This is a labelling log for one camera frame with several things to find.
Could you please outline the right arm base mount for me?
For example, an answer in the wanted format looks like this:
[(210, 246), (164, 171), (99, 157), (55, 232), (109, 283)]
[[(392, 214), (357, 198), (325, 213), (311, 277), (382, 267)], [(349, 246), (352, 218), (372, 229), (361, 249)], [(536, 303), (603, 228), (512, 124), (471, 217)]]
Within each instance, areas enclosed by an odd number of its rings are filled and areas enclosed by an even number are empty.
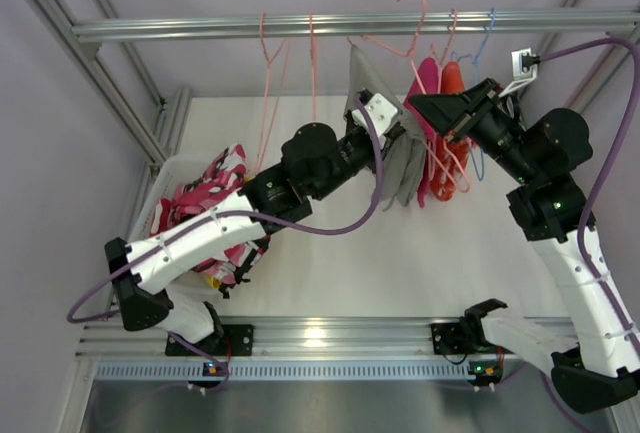
[(465, 355), (478, 351), (477, 335), (464, 322), (432, 323), (430, 331), (433, 350), (438, 355)]

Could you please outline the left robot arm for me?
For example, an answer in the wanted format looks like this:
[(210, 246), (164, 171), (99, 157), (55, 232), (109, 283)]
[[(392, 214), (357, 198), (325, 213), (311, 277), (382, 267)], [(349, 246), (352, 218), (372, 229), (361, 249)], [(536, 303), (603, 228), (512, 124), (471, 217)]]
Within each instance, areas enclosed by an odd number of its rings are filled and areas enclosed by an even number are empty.
[(377, 135), (363, 126), (343, 138), (323, 123), (299, 128), (281, 147), (278, 164), (262, 171), (217, 205), (169, 231), (126, 243), (117, 238), (105, 246), (123, 327), (130, 332), (161, 328), (191, 344), (215, 344), (222, 325), (215, 309), (171, 289), (174, 279), (207, 259), (248, 242), (262, 240), (284, 228), (337, 236), (362, 226), (375, 211), (376, 189), (364, 216), (338, 229), (308, 228), (303, 220), (311, 203), (321, 201), (344, 183), (383, 158), (404, 133), (394, 124)]

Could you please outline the grey trousers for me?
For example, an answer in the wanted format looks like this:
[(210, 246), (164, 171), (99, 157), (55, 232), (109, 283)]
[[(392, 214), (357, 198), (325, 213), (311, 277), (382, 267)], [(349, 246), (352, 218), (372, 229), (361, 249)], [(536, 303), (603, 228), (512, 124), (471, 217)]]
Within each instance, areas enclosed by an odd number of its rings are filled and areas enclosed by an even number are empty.
[(355, 126), (351, 112), (356, 109), (356, 94), (368, 90), (380, 93), (398, 112), (393, 128), (385, 134), (382, 150), (384, 211), (395, 203), (408, 207), (416, 196), (426, 162), (426, 136), (413, 114), (387, 86), (365, 53), (356, 45), (350, 49), (349, 90), (344, 107), (347, 129)]

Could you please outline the pink patterned trousers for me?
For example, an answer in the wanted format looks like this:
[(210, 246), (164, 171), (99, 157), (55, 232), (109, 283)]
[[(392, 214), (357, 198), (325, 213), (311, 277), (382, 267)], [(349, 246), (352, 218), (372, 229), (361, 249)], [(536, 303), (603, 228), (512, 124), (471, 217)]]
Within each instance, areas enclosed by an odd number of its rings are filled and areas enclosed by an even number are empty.
[[(246, 153), (242, 145), (232, 144), (219, 153), (198, 178), (178, 184), (171, 197), (163, 196), (156, 202), (149, 233), (152, 236), (163, 233), (218, 205), (243, 186), (246, 179)], [(247, 274), (268, 251), (270, 241), (271, 237), (265, 236), (235, 245), (221, 257), (209, 258), (192, 270), (200, 276), (202, 273), (216, 275), (222, 282), (217, 291), (228, 299), (234, 287), (250, 281)]]

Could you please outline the yellow trousers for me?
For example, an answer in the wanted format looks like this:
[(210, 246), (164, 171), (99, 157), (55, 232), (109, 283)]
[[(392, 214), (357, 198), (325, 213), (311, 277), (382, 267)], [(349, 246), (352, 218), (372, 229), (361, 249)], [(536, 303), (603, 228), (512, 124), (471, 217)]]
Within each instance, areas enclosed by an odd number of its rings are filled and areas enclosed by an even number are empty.
[(222, 282), (216, 275), (202, 273), (201, 276), (205, 283), (214, 290), (218, 290), (222, 285)]

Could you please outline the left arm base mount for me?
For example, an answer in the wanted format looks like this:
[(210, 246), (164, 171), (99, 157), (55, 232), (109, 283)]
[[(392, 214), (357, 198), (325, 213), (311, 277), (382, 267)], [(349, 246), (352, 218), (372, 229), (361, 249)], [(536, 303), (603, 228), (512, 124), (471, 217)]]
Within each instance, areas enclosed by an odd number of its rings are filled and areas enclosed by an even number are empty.
[[(198, 350), (213, 356), (250, 357), (254, 343), (253, 324), (224, 324), (223, 334), (203, 339), (193, 346)], [(165, 355), (168, 357), (198, 356), (198, 353), (177, 342), (171, 336), (167, 337)]]

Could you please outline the pink wire hanger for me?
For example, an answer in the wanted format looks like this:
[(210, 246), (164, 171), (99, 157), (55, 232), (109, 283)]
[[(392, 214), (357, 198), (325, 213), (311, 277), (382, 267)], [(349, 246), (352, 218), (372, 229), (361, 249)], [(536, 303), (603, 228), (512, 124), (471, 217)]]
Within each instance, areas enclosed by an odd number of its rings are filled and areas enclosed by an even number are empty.
[[(286, 73), (289, 63), (289, 56), (291, 51), (291, 39), (283, 38), (277, 48), (273, 52), (269, 52), (266, 43), (266, 13), (263, 12), (260, 15), (259, 20), (259, 41), (262, 50), (262, 54), (265, 60), (265, 80), (262, 97), (261, 107), (261, 128), (259, 136), (259, 146), (255, 161), (255, 172), (258, 173), (262, 170), (265, 155), (267, 153), (268, 145), (270, 142), (273, 126), (275, 123), (277, 111), (279, 108), (279, 102), (282, 94), (282, 87), (284, 86), (284, 80), (286, 79)], [(278, 84), (278, 92), (273, 100), (273, 105), (269, 106), (271, 98), (271, 87), (273, 83), (273, 71), (274, 64), (279, 60), (279, 57), (283, 57), (282, 68), (280, 71), (280, 80)]]

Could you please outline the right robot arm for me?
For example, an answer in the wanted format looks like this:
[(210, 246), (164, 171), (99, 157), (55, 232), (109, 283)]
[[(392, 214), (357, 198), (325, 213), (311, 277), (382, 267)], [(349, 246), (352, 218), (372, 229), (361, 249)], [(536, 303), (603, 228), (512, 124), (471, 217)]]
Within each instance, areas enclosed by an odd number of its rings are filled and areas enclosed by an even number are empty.
[(606, 263), (587, 197), (571, 176), (593, 155), (586, 121), (555, 108), (525, 129), (507, 113), (491, 79), (461, 93), (415, 95), (409, 102), (441, 137), (472, 140), (516, 180), (507, 195), (509, 210), (551, 274), (577, 335), (556, 336), (490, 299), (460, 318), (465, 350), (502, 347), (519, 355), (550, 378), (577, 413), (636, 396), (636, 330), (621, 318), (626, 309), (610, 272), (592, 270)]

